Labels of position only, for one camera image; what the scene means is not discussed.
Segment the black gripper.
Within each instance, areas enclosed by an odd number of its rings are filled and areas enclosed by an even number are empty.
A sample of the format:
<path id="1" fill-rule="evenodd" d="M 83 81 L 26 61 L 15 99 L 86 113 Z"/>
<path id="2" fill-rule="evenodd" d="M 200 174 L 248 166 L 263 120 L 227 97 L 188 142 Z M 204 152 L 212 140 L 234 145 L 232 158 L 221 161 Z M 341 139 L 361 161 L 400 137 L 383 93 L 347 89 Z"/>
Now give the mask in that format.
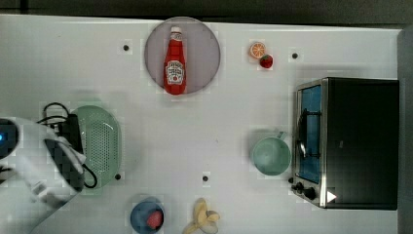
<path id="1" fill-rule="evenodd" d="M 65 121 L 57 124 L 57 129 L 57 134 L 60 137 L 66 138 L 77 152 L 83 154 L 80 127 L 76 114 L 69 114 Z"/>

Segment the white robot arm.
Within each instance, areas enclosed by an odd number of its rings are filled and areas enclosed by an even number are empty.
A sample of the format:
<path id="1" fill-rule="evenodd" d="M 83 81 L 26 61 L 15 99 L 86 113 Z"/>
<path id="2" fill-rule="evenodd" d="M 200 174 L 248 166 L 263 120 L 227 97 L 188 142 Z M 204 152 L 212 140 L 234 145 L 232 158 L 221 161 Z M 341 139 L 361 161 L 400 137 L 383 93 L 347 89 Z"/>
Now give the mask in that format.
<path id="1" fill-rule="evenodd" d="M 54 130 L 1 119 L 1 234 L 30 234 L 82 192 L 86 157 Z"/>

